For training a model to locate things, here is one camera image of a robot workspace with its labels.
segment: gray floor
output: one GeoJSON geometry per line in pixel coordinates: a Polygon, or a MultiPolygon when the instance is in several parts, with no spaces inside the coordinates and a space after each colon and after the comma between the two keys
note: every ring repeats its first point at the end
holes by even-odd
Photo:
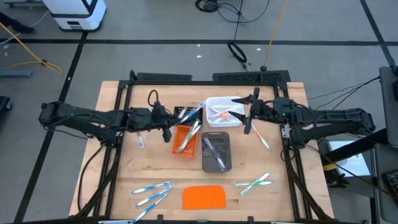
{"type": "MultiPolygon", "coordinates": [[[[101,30],[88,39],[122,40],[225,40],[233,38],[235,25],[217,13],[198,11],[194,0],[106,1],[108,11],[101,30]]],[[[239,1],[228,1],[236,6],[239,1]]],[[[398,41],[395,0],[367,0],[384,40],[398,41]]],[[[237,39],[269,40],[283,1],[271,0],[264,16],[240,26],[237,39]]],[[[245,1],[248,19],[256,17],[265,1],[245,1]]],[[[0,11],[32,24],[45,9],[9,9],[0,11]]],[[[224,12],[234,19],[233,15],[224,12]]],[[[65,33],[48,15],[37,25],[35,35],[24,39],[79,39],[80,34],[65,33]]],[[[8,35],[0,30],[0,39],[8,35]]],[[[359,0],[289,1],[280,23],[277,40],[377,41],[359,0]]],[[[264,63],[267,45],[239,45],[256,71],[264,63]]],[[[76,44],[28,44],[40,58],[57,64],[63,75],[41,65],[31,65],[31,79],[0,79],[0,95],[12,98],[14,109],[0,129],[0,223],[12,222],[25,191],[30,173],[43,143],[45,131],[37,121],[40,104],[55,101],[75,54],[76,44]]],[[[398,47],[389,47],[398,61],[398,47]]],[[[33,59],[18,44],[0,45],[0,68],[33,59]]],[[[292,81],[304,82],[307,96],[314,97],[368,81],[386,66],[380,46],[298,46],[274,45],[268,67],[289,70],[292,81]]],[[[243,71],[226,45],[216,44],[85,44],[70,86],[66,102],[94,108],[100,85],[105,80],[126,79],[130,69],[136,72],[185,73],[194,80],[211,80],[216,72],[243,71]]],[[[312,107],[333,97],[312,100],[312,107]]],[[[331,109],[332,103],[323,107],[331,109]]],[[[373,82],[348,98],[339,108],[360,107],[373,115],[378,129],[384,127],[381,91],[373,82]]],[[[337,136],[335,139],[349,139],[337,136]]],[[[65,218],[75,190],[85,142],[55,133],[24,221],[65,218]]],[[[336,218],[361,222],[370,218],[369,199],[343,190],[330,190],[336,218]]]]}

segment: black cable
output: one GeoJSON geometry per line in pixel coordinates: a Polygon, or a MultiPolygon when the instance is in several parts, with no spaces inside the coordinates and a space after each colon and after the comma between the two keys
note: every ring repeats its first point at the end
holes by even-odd
{"type": "Polygon", "coordinates": [[[81,195],[81,185],[83,183],[83,176],[85,174],[85,171],[88,167],[88,164],[94,159],[94,157],[96,155],[98,155],[98,153],[100,153],[101,149],[103,148],[103,146],[99,147],[99,149],[94,152],[94,154],[87,160],[85,166],[83,167],[83,170],[81,170],[81,174],[80,174],[80,180],[79,180],[79,188],[77,191],[77,209],[79,210],[79,212],[81,212],[81,207],[80,207],[80,195],[81,195]]]}
{"type": "MultiPolygon", "coordinates": [[[[260,14],[260,16],[258,16],[258,17],[255,18],[255,19],[249,20],[249,21],[241,22],[241,21],[239,21],[239,18],[238,18],[238,21],[231,21],[231,20],[225,18],[225,17],[220,13],[220,9],[219,9],[219,8],[217,9],[217,12],[218,12],[218,14],[219,14],[224,20],[226,20],[226,21],[228,21],[228,22],[233,22],[233,23],[237,23],[237,24],[247,24],[247,23],[254,22],[254,21],[260,19],[260,18],[264,15],[264,13],[266,13],[266,11],[267,11],[267,9],[268,9],[269,1],[270,1],[270,0],[268,0],[267,5],[266,5],[266,8],[263,10],[263,12],[260,14]]],[[[223,5],[223,4],[227,4],[227,5],[233,6],[232,4],[229,4],[229,3],[221,3],[220,5],[223,5]]]]}
{"type": "Polygon", "coordinates": [[[51,130],[51,129],[46,128],[46,127],[43,127],[43,129],[46,130],[46,131],[50,131],[50,132],[60,132],[60,133],[68,134],[68,135],[70,135],[70,136],[72,136],[72,137],[76,137],[76,138],[80,138],[80,139],[84,139],[84,140],[87,140],[87,139],[88,139],[88,138],[85,138],[85,137],[81,137],[81,136],[77,136],[77,135],[75,135],[75,134],[69,133],[69,132],[67,132],[67,131],[62,131],[62,130],[57,130],[57,129],[51,130]]]}
{"type": "Polygon", "coordinates": [[[321,142],[323,142],[323,140],[325,140],[326,137],[323,137],[321,141],[317,141],[317,144],[320,144],[321,142]]]}
{"type": "Polygon", "coordinates": [[[313,113],[312,113],[312,110],[310,110],[310,108],[308,108],[307,106],[305,106],[305,105],[303,105],[303,104],[301,104],[301,103],[296,103],[296,104],[299,105],[299,106],[301,106],[302,108],[307,109],[308,112],[310,112],[310,114],[311,114],[311,116],[312,116],[312,119],[313,119],[313,128],[314,128],[314,129],[317,129],[317,120],[320,119],[321,117],[323,117],[323,115],[320,116],[319,118],[315,119],[315,117],[314,117],[314,115],[313,115],[313,113]]]}
{"type": "Polygon", "coordinates": [[[148,95],[148,104],[149,104],[149,106],[154,107],[155,105],[152,105],[152,104],[149,102],[150,96],[152,95],[152,93],[155,93],[155,94],[156,94],[156,101],[155,101],[155,102],[159,102],[159,94],[158,94],[158,92],[157,92],[156,90],[151,90],[151,91],[149,92],[149,95],[148,95]]]}
{"type": "Polygon", "coordinates": [[[367,82],[365,82],[365,83],[362,83],[359,87],[353,88],[352,90],[350,90],[350,91],[348,91],[348,92],[346,92],[346,93],[344,93],[344,94],[342,94],[342,95],[340,95],[340,96],[337,96],[336,98],[330,100],[329,102],[327,102],[327,103],[325,103],[325,104],[322,104],[322,105],[318,106],[318,107],[316,108],[316,110],[319,109],[319,108],[322,107],[322,106],[329,105],[330,103],[332,103],[333,101],[337,100],[338,98],[340,98],[340,97],[345,96],[345,95],[348,94],[348,96],[347,96],[346,98],[344,98],[341,102],[339,102],[339,103],[333,108],[333,109],[335,109],[338,105],[340,105],[342,102],[344,102],[345,99],[347,99],[349,96],[351,96],[354,92],[358,91],[358,90],[359,90],[360,88],[362,88],[363,86],[365,86],[365,85],[367,85],[367,84],[369,84],[369,83],[371,83],[371,82],[373,82],[374,80],[377,80],[377,79],[379,79],[379,78],[380,78],[380,77],[376,77],[376,78],[373,78],[373,79],[371,79],[371,80],[369,80],[369,81],[367,81],[367,82]]]}
{"type": "Polygon", "coordinates": [[[202,12],[215,12],[218,9],[217,0],[197,0],[195,6],[202,12]]]}
{"type": "Polygon", "coordinates": [[[218,6],[222,6],[222,5],[231,6],[232,8],[235,9],[236,13],[239,13],[239,10],[238,10],[234,5],[232,5],[232,4],[230,4],[230,3],[223,2],[223,3],[219,4],[218,6]]]}
{"type": "MultiPolygon", "coordinates": [[[[243,0],[241,0],[241,6],[239,7],[239,12],[238,12],[239,15],[241,15],[241,13],[242,13],[242,6],[243,6],[243,0]]],[[[236,23],[235,36],[234,36],[233,42],[235,42],[236,34],[238,34],[238,27],[239,27],[240,19],[241,19],[241,16],[238,16],[238,22],[236,23]]]]}
{"type": "Polygon", "coordinates": [[[335,162],[333,162],[331,159],[329,159],[327,156],[325,156],[323,152],[319,151],[319,149],[316,149],[316,148],[314,148],[314,147],[312,147],[312,146],[309,146],[309,145],[305,145],[305,146],[308,146],[308,147],[310,147],[310,148],[316,150],[316,151],[319,153],[319,155],[323,156],[328,162],[330,162],[330,163],[334,164],[335,166],[339,167],[340,169],[346,171],[347,173],[351,174],[353,177],[356,177],[356,178],[358,178],[359,180],[362,180],[363,182],[369,184],[370,186],[374,187],[375,189],[380,190],[381,192],[385,193],[386,195],[392,197],[393,199],[396,199],[396,200],[398,199],[398,197],[396,197],[395,195],[390,194],[388,191],[386,191],[386,190],[384,190],[384,189],[381,189],[381,188],[379,188],[378,186],[376,186],[376,185],[370,183],[369,181],[363,179],[362,177],[358,177],[357,175],[353,174],[351,171],[349,171],[349,170],[347,170],[347,169],[345,169],[345,168],[342,168],[341,166],[339,166],[338,164],[336,164],[335,162]]]}
{"type": "Polygon", "coordinates": [[[331,92],[331,93],[323,94],[323,95],[316,96],[316,97],[313,97],[313,98],[307,98],[307,100],[315,100],[315,99],[321,98],[321,97],[323,97],[323,96],[332,95],[332,94],[335,94],[335,93],[339,93],[339,92],[345,91],[345,90],[350,89],[350,88],[354,88],[354,87],[360,86],[360,85],[362,85],[362,84],[363,84],[363,83],[356,84],[356,85],[354,85],[354,86],[349,86],[349,87],[344,88],[344,89],[342,89],[342,90],[333,91],[333,92],[331,92]]]}
{"type": "MultiPolygon", "coordinates": [[[[219,8],[221,8],[221,9],[227,9],[227,10],[229,10],[229,11],[235,13],[237,16],[242,17],[242,19],[244,19],[245,21],[247,21],[247,19],[246,19],[242,14],[239,14],[238,9],[236,9],[235,7],[234,7],[233,9],[231,9],[231,8],[229,8],[229,7],[225,7],[225,6],[220,5],[219,8]]],[[[240,22],[239,24],[241,24],[242,26],[245,26],[245,25],[246,25],[246,23],[244,23],[244,22],[240,22]]]]}
{"type": "Polygon", "coordinates": [[[284,161],[284,162],[291,162],[295,157],[296,157],[296,150],[293,150],[293,156],[292,157],[290,157],[288,160],[285,160],[283,157],[282,157],[282,153],[285,151],[285,149],[282,149],[281,150],[281,152],[280,152],[280,159],[282,159],[282,161],[284,161]]]}
{"type": "Polygon", "coordinates": [[[358,88],[359,88],[359,87],[353,88],[352,90],[350,90],[350,91],[348,91],[348,92],[346,92],[346,93],[343,93],[343,94],[341,94],[340,96],[337,96],[336,98],[330,100],[329,102],[327,102],[327,103],[325,103],[325,104],[322,104],[322,105],[318,106],[318,107],[316,108],[316,110],[319,109],[319,108],[322,107],[322,106],[329,105],[330,103],[332,103],[333,101],[337,100],[337,99],[340,98],[340,97],[343,97],[343,96],[345,96],[345,95],[347,95],[347,94],[352,93],[353,91],[356,91],[358,88]]]}
{"type": "Polygon", "coordinates": [[[94,117],[94,118],[100,119],[105,125],[107,125],[107,128],[110,127],[109,123],[108,123],[105,119],[103,119],[103,118],[101,118],[101,117],[99,117],[99,116],[96,116],[96,115],[94,115],[94,114],[92,114],[92,113],[74,114],[74,115],[71,115],[71,116],[69,116],[69,117],[63,118],[63,119],[61,119],[61,120],[59,120],[59,121],[57,121],[57,122],[51,123],[51,124],[49,125],[49,127],[54,127],[54,126],[56,126],[56,125],[58,125],[58,124],[60,124],[60,123],[62,123],[62,122],[64,122],[64,121],[66,121],[66,120],[68,120],[68,119],[76,118],[76,117],[78,117],[78,116],[92,116],[92,117],[94,117]]]}
{"type": "Polygon", "coordinates": [[[349,96],[351,96],[352,94],[354,94],[356,91],[358,91],[362,86],[365,86],[371,82],[373,82],[374,80],[378,80],[380,79],[380,77],[376,77],[373,78],[372,80],[367,81],[366,83],[363,83],[361,86],[359,86],[357,89],[355,89],[352,93],[350,93],[348,96],[346,96],[346,98],[344,98],[343,100],[341,100],[332,110],[334,110],[338,105],[342,104],[342,102],[344,102],[349,96]]]}

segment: toothbrush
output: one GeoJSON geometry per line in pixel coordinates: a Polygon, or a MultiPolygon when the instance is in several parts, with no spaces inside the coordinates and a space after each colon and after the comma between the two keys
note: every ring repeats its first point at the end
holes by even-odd
{"type": "Polygon", "coordinates": [[[257,185],[258,183],[262,182],[265,178],[267,178],[269,176],[269,173],[266,173],[264,175],[262,175],[260,178],[258,178],[256,181],[254,181],[253,183],[249,184],[248,187],[246,187],[244,190],[242,190],[241,192],[241,196],[245,196],[248,192],[248,190],[250,190],[253,186],[257,185]]]}
{"type": "Polygon", "coordinates": [[[268,143],[266,142],[266,140],[264,140],[264,138],[261,136],[260,132],[257,131],[257,129],[254,127],[254,125],[252,124],[251,127],[253,128],[254,132],[256,132],[257,136],[260,138],[261,142],[265,145],[265,147],[267,149],[270,150],[268,143]]]}
{"type": "Polygon", "coordinates": [[[221,160],[220,155],[216,152],[216,150],[211,145],[210,140],[208,138],[204,138],[203,140],[205,141],[206,145],[209,147],[211,153],[213,153],[213,156],[216,158],[221,170],[224,171],[225,170],[224,162],[221,160]]]}
{"type": "Polygon", "coordinates": [[[142,139],[141,133],[137,132],[137,135],[138,135],[138,139],[139,139],[139,147],[141,149],[145,148],[145,143],[144,143],[144,140],[142,139]]]}
{"type": "Polygon", "coordinates": [[[183,123],[184,121],[186,121],[188,118],[192,117],[196,112],[198,112],[205,105],[206,105],[206,102],[200,103],[197,108],[191,110],[191,112],[189,112],[189,114],[187,114],[184,118],[182,118],[182,120],[180,121],[180,124],[183,123]]]}
{"type": "Polygon", "coordinates": [[[191,140],[192,136],[197,131],[199,131],[199,129],[201,128],[201,125],[198,125],[199,122],[200,122],[200,120],[197,119],[195,121],[195,124],[193,124],[193,126],[189,129],[189,132],[188,132],[187,136],[185,137],[184,141],[182,142],[181,146],[177,148],[178,153],[181,153],[184,150],[185,146],[187,146],[187,144],[188,144],[189,140],[191,140]]]}
{"type": "Polygon", "coordinates": [[[108,220],[98,221],[98,224],[133,224],[134,220],[108,220]]]}
{"type": "Polygon", "coordinates": [[[238,107],[235,106],[235,107],[233,107],[233,108],[231,108],[231,109],[228,109],[228,110],[218,111],[218,110],[214,109],[214,107],[211,106],[210,109],[211,109],[212,111],[216,112],[216,114],[211,115],[209,118],[218,117],[218,116],[220,116],[222,113],[229,112],[229,111],[234,111],[234,110],[236,110],[237,108],[238,108],[238,107]]]}
{"type": "Polygon", "coordinates": [[[169,183],[170,183],[170,181],[166,181],[166,182],[161,183],[161,184],[151,185],[149,187],[144,187],[144,188],[132,191],[131,193],[132,194],[138,194],[138,193],[141,193],[141,192],[144,192],[144,191],[147,191],[147,190],[155,189],[155,188],[160,187],[160,186],[167,186],[167,185],[169,185],[169,183]]]}
{"type": "Polygon", "coordinates": [[[181,112],[178,114],[178,118],[182,118],[182,116],[184,116],[185,112],[187,112],[187,107],[184,107],[183,110],[181,110],[181,112]]]}
{"type": "MultiPolygon", "coordinates": [[[[271,184],[272,184],[271,181],[263,181],[263,182],[260,182],[258,185],[265,186],[265,185],[271,185],[271,184]]],[[[244,187],[244,186],[248,186],[248,185],[250,185],[250,183],[239,183],[239,184],[235,184],[235,187],[244,187]]]]}
{"type": "Polygon", "coordinates": [[[138,222],[142,217],[144,217],[144,215],[146,215],[149,211],[151,211],[159,202],[161,202],[164,198],[166,198],[167,193],[162,194],[162,196],[160,197],[160,199],[153,203],[151,206],[149,206],[147,209],[145,209],[135,220],[134,223],[138,222]]]}
{"type": "Polygon", "coordinates": [[[187,146],[189,140],[191,140],[192,136],[194,136],[199,131],[200,128],[201,128],[201,125],[197,126],[193,131],[191,131],[187,135],[187,137],[185,138],[183,144],[180,147],[178,147],[178,149],[177,149],[178,153],[181,153],[184,150],[184,148],[185,148],[185,146],[187,146]]]}
{"type": "Polygon", "coordinates": [[[144,199],[144,200],[138,202],[138,204],[136,205],[136,207],[141,206],[141,205],[143,205],[143,204],[149,202],[150,200],[152,200],[152,199],[154,199],[154,198],[157,198],[159,195],[161,195],[161,194],[163,194],[163,193],[168,192],[169,190],[171,190],[171,188],[172,188],[171,185],[167,186],[167,187],[166,187],[164,190],[162,190],[161,192],[156,193],[156,194],[150,196],[149,198],[144,199]]]}

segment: white container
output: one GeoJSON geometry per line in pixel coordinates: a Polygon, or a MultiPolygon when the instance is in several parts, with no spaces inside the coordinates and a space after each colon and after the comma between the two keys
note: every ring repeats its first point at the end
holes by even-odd
{"type": "Polygon", "coordinates": [[[231,100],[239,99],[238,96],[210,97],[206,100],[206,119],[211,128],[237,127],[242,122],[229,114],[226,119],[221,118],[223,111],[233,111],[244,114],[243,104],[231,100]]]}

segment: yellow cable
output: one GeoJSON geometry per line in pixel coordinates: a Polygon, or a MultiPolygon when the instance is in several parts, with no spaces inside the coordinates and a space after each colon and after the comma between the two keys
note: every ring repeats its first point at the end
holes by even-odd
{"type": "Polygon", "coordinates": [[[274,27],[274,31],[272,32],[271,40],[269,41],[269,45],[268,45],[268,51],[267,51],[266,62],[264,62],[264,66],[267,66],[268,58],[269,58],[269,55],[270,55],[270,53],[271,53],[272,41],[273,41],[274,38],[275,38],[276,31],[278,30],[279,23],[280,23],[280,21],[282,20],[282,17],[284,16],[285,8],[286,8],[286,5],[287,5],[287,1],[288,1],[288,0],[285,0],[284,6],[282,7],[282,11],[281,11],[280,14],[279,14],[279,19],[278,19],[278,21],[276,22],[276,25],[275,25],[275,27],[274,27]]]}
{"type": "Polygon", "coordinates": [[[41,60],[38,56],[36,56],[32,51],[29,50],[28,47],[26,47],[26,45],[18,39],[18,37],[13,34],[3,23],[0,22],[0,26],[2,26],[9,34],[11,34],[13,36],[13,38],[15,38],[24,48],[26,51],[28,51],[28,53],[31,54],[31,56],[33,56],[34,58],[37,59],[37,62],[24,62],[24,63],[19,63],[10,67],[7,67],[6,69],[10,69],[10,68],[14,68],[14,67],[18,67],[21,65],[27,65],[27,64],[32,64],[32,63],[41,63],[43,65],[45,65],[47,68],[57,72],[57,73],[63,73],[62,69],[52,63],[48,63],[48,62],[44,62],[43,60],[41,60]]]}

